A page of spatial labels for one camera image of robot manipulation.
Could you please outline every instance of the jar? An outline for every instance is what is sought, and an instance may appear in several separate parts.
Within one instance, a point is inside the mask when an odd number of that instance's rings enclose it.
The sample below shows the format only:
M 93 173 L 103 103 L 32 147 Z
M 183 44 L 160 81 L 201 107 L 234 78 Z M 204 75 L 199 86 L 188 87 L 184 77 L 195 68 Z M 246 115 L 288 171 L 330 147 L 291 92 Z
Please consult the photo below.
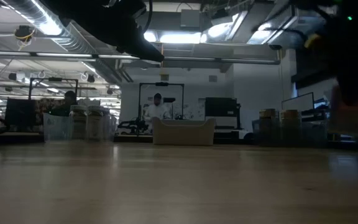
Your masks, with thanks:
M 86 106 L 70 106 L 71 139 L 85 139 L 86 135 Z
M 301 144 L 301 116 L 297 110 L 281 112 L 282 141 L 285 146 Z
M 103 107 L 89 106 L 86 120 L 86 138 L 88 140 L 103 140 Z
M 276 109 L 259 111 L 259 131 L 256 133 L 257 144 L 277 146 L 280 141 L 280 120 Z
M 102 110 L 102 114 L 103 114 L 103 137 L 105 140 L 108 140 L 110 137 L 110 127 L 111 127 L 110 109 L 104 107 Z

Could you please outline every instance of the monitor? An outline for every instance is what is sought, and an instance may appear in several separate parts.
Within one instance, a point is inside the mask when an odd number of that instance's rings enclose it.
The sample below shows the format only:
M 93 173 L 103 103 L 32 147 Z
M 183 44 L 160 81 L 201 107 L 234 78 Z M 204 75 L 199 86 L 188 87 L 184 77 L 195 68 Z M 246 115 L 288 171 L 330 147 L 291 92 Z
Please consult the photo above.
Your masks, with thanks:
M 35 125 L 35 100 L 8 99 L 5 120 L 10 125 L 28 127 Z

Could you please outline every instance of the wall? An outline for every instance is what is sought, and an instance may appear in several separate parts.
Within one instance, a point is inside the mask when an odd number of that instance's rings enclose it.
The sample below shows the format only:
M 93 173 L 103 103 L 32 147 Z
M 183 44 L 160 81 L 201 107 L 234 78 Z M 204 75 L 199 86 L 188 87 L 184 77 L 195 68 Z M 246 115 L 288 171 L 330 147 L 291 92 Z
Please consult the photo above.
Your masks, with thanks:
M 139 102 L 139 84 L 128 83 L 121 86 L 121 113 L 120 120 L 128 121 L 137 117 L 137 104 Z M 162 97 L 175 97 L 178 104 L 181 104 L 181 87 L 168 86 L 144 86 L 142 87 L 141 102 L 147 101 L 148 97 L 160 93 Z M 199 99 L 206 97 L 226 97 L 226 91 L 223 85 L 191 85 L 185 84 L 185 100 L 184 104 L 189 108 L 185 108 L 184 113 L 193 114 L 192 120 L 204 120 L 204 116 L 198 114 Z
M 242 127 L 247 131 L 252 131 L 252 120 L 259 118 L 259 110 L 281 110 L 281 102 L 294 96 L 291 84 L 291 76 L 296 73 L 294 50 L 283 52 L 280 65 L 234 64 L 232 72 L 233 81 L 228 79 L 227 83 L 233 82 L 234 97 L 241 104 Z
M 331 91 L 333 89 L 333 86 L 337 85 L 337 81 L 335 78 L 331 78 L 329 80 L 324 80 L 322 82 L 300 88 L 298 90 L 299 95 L 303 95 L 306 93 L 313 92 L 314 93 L 314 100 L 319 100 L 323 98 L 324 92 Z

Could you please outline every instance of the desk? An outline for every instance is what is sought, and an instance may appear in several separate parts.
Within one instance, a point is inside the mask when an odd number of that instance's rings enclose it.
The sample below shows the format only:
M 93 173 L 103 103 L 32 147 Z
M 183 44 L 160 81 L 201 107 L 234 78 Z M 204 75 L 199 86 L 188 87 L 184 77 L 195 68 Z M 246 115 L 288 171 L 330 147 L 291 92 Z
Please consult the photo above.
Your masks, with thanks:
M 0 146 L 0 223 L 357 223 L 358 153 Z

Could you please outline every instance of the bottle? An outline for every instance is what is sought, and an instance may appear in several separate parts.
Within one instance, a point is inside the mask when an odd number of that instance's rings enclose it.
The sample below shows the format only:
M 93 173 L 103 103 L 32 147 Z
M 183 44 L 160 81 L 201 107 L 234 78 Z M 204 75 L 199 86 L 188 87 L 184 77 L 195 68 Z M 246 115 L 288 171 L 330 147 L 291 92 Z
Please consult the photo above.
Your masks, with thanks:
M 86 119 L 86 138 L 93 141 L 103 140 L 103 107 L 89 106 Z
M 72 105 L 70 107 L 71 139 L 85 139 L 86 106 Z

